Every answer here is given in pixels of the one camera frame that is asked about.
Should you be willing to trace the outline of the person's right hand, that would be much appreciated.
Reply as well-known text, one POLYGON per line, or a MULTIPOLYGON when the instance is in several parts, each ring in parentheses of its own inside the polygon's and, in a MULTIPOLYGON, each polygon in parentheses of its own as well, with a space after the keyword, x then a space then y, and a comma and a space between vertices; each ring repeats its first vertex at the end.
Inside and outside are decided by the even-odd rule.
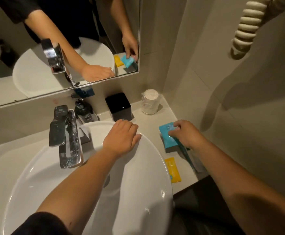
POLYGON ((182 138, 179 140, 185 147, 198 151, 209 144, 201 132, 187 120, 177 120, 173 123, 175 130, 182 130, 182 138))

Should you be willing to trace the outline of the person's left hand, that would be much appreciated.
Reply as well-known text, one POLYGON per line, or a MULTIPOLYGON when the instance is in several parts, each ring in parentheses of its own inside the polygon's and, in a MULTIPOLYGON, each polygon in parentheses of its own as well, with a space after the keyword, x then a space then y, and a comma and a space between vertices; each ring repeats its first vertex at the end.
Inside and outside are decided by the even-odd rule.
POLYGON ((132 139, 138 133, 139 126, 128 120, 118 120, 114 123, 103 142, 102 150, 117 159, 129 153, 132 139))

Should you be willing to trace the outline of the person's left forearm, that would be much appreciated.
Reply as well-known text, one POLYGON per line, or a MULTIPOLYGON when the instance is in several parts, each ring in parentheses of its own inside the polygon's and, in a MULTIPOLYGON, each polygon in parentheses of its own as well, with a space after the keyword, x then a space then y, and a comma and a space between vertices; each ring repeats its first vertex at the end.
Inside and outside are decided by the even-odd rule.
POLYGON ((74 170, 45 198, 37 212, 59 218, 73 235, 81 235, 99 200, 105 180, 127 151, 104 147, 74 170))

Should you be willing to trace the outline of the person's right forearm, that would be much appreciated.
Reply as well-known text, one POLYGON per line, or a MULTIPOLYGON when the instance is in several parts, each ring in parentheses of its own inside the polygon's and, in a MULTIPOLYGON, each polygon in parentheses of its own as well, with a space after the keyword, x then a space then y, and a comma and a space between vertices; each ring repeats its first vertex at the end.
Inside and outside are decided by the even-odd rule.
POLYGON ((285 197, 209 141, 195 151, 246 235, 285 235, 285 197))

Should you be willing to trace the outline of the long blue toothbrush packet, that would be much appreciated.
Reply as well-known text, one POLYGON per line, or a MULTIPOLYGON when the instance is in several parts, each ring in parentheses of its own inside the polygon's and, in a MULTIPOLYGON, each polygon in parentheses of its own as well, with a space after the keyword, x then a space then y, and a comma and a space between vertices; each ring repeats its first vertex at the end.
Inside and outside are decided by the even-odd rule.
POLYGON ((190 148, 185 147, 181 142, 178 142, 178 146, 185 158, 185 160, 190 164, 191 168, 199 174, 207 173, 206 168, 203 166, 203 163, 195 155, 195 152, 190 148))

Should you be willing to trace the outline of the yellow packet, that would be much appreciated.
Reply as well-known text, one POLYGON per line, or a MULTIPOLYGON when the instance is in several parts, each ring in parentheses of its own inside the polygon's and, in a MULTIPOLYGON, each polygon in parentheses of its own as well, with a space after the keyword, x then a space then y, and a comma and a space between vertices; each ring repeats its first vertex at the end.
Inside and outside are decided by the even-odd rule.
POLYGON ((164 161, 170 175, 171 183, 181 182, 181 176, 178 171, 175 158, 174 157, 167 158, 164 161))

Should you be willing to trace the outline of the black square box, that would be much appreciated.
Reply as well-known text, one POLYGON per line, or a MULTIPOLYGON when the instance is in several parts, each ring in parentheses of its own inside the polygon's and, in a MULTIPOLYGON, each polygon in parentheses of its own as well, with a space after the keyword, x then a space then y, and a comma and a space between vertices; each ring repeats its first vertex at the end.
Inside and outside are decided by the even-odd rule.
POLYGON ((105 101, 114 122, 120 119, 131 121, 134 118, 131 104, 123 92, 108 96, 105 101))

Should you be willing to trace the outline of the wrapped white paper cup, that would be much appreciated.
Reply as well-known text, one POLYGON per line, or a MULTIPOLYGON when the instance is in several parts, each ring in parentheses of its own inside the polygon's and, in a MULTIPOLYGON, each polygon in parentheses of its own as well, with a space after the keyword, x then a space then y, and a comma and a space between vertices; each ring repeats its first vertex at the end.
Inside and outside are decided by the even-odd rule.
POLYGON ((142 107, 144 114, 153 115, 158 111, 160 94, 154 89, 148 89, 142 93, 142 107))

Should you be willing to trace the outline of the white oval wash basin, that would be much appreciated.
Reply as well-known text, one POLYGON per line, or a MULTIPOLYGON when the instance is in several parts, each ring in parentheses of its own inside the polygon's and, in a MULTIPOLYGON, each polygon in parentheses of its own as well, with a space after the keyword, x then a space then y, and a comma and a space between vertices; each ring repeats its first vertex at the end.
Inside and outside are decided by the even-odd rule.
MULTIPOLYGON (((82 145, 85 162, 102 149, 115 122, 80 125, 91 142, 82 145)), ((47 195, 77 167, 61 169, 59 148, 45 147, 18 178, 7 204, 3 235, 10 235, 36 212, 47 195)), ((144 135, 118 159, 81 235, 165 235, 173 207, 171 179, 164 159, 144 135)))

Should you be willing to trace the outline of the black pump soap dispenser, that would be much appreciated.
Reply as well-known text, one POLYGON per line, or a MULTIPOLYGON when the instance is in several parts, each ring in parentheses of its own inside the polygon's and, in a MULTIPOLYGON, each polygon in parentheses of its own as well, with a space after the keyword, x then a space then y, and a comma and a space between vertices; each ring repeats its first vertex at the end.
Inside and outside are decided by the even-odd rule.
POLYGON ((71 97, 75 99, 74 111, 76 115, 82 120, 83 123, 98 122, 100 118, 94 112, 90 103, 86 102, 83 98, 76 93, 72 93, 71 97))

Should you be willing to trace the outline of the chrome faucet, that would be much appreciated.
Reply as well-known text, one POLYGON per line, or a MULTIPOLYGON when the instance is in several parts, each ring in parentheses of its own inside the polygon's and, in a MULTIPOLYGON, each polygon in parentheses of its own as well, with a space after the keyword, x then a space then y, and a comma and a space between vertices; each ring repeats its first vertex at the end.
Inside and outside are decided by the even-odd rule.
POLYGON ((67 105, 54 108, 50 123, 49 147, 59 148, 61 169, 71 169, 85 163, 82 145, 91 142, 89 134, 78 126, 76 114, 67 105))

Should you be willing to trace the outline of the black shirt sleeve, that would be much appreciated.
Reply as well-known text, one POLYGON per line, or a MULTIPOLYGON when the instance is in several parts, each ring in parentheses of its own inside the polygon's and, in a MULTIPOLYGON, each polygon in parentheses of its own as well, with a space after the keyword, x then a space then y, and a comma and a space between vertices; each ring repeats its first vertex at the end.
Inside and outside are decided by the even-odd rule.
POLYGON ((72 235, 72 233, 57 216, 48 212, 36 212, 11 235, 72 235))

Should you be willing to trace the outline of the wall mirror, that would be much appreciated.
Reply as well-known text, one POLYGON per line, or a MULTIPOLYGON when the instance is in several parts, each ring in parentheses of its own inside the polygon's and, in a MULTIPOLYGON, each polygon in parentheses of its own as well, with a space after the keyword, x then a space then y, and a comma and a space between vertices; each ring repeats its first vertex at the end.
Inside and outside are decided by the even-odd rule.
POLYGON ((141 0, 0 0, 0 106, 137 72, 141 0))

